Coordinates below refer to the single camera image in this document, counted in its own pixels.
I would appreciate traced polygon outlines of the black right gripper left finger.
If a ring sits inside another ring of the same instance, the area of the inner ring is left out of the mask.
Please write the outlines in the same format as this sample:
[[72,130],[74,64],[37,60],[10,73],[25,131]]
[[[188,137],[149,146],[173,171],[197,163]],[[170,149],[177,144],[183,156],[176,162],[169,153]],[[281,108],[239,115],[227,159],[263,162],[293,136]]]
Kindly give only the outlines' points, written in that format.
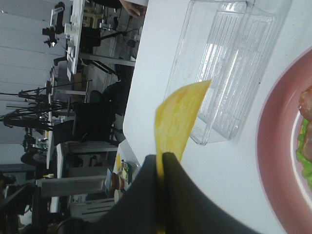
[[148,155],[124,196],[84,234],[156,234],[156,156]]

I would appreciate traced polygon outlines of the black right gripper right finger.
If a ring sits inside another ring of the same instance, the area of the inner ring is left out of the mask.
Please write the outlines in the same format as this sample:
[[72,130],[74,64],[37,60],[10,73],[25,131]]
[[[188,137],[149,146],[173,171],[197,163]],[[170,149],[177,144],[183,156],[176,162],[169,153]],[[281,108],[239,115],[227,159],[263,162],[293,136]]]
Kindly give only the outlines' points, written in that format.
[[252,234],[194,184],[173,153],[162,156],[167,234]]

